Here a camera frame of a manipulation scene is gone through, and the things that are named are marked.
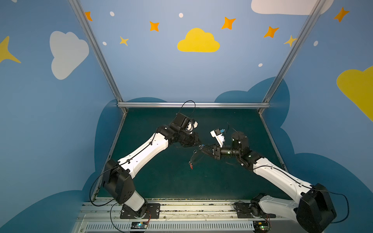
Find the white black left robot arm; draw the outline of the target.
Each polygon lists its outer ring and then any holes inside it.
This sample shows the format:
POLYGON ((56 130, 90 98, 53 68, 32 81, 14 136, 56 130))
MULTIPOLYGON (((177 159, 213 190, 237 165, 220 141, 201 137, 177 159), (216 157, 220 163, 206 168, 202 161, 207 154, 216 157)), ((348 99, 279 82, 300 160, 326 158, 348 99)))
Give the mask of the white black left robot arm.
POLYGON ((136 191, 133 179, 148 162, 169 145, 199 145, 199 136, 194 132, 197 127, 198 122, 195 119, 177 113, 170 124, 158 127, 155 133, 132 153, 117 161, 110 159, 105 165, 101 186, 118 204, 129 208, 132 216, 143 217, 147 210, 147 201, 136 191))

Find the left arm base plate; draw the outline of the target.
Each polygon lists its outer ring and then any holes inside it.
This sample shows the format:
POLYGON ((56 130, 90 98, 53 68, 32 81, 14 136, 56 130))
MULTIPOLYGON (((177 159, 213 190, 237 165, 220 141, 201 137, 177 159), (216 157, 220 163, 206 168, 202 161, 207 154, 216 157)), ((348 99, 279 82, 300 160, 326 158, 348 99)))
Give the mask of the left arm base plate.
POLYGON ((159 203, 144 203, 139 210, 134 211, 129 206, 123 204, 120 219, 158 219, 160 214, 159 203))

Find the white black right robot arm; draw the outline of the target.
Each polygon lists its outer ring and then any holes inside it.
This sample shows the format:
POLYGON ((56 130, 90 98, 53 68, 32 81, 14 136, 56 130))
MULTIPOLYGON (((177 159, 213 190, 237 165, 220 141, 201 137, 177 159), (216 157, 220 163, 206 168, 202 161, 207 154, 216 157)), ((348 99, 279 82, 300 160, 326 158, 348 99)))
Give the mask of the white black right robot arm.
POLYGON ((260 194, 251 200, 253 210, 296 221, 308 233, 322 233, 336 218, 337 212, 329 191, 322 184, 312 185, 298 179, 251 150, 243 132, 232 134, 230 146, 224 145, 224 136, 218 130, 212 131, 211 135, 217 144, 203 146, 203 153, 216 160, 236 158, 242 167, 268 180, 290 197, 290 200, 284 200, 260 194))

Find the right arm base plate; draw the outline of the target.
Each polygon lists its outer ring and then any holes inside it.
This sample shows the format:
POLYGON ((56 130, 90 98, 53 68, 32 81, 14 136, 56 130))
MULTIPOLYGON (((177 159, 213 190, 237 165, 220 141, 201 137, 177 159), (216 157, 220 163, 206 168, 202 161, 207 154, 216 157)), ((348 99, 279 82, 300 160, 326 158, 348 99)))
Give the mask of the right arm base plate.
POLYGON ((254 203, 235 202, 233 208, 238 218, 276 218, 275 214, 264 213, 260 207, 254 203))

